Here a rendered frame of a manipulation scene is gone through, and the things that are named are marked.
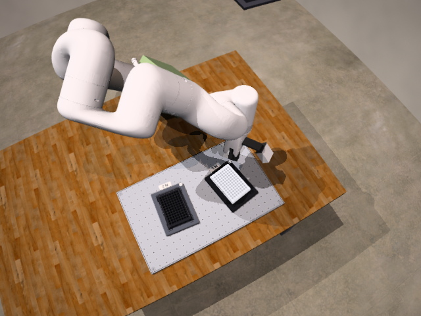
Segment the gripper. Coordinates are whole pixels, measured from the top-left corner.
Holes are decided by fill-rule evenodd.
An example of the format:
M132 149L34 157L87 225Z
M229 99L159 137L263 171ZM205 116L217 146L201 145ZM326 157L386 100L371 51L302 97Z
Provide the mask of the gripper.
M240 150L243 147L242 142L244 141L245 137L247 137L248 133L242 135L242 137L236 140L225 140L223 152L227 153L230 151L228 159L232 161L237 161L239 159Z

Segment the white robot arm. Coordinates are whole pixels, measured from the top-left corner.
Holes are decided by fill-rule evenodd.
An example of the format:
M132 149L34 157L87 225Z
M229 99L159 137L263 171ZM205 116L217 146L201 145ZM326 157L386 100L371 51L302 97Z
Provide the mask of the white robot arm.
M251 131L259 100L251 86L209 94L159 66L138 64L136 58L132 63L115 60L102 24L87 18L71 21L52 51L53 68L64 80L59 113L74 122L141 139L155 134L161 113L180 117L221 140L236 140ZM122 92L116 112L102 108L107 90Z

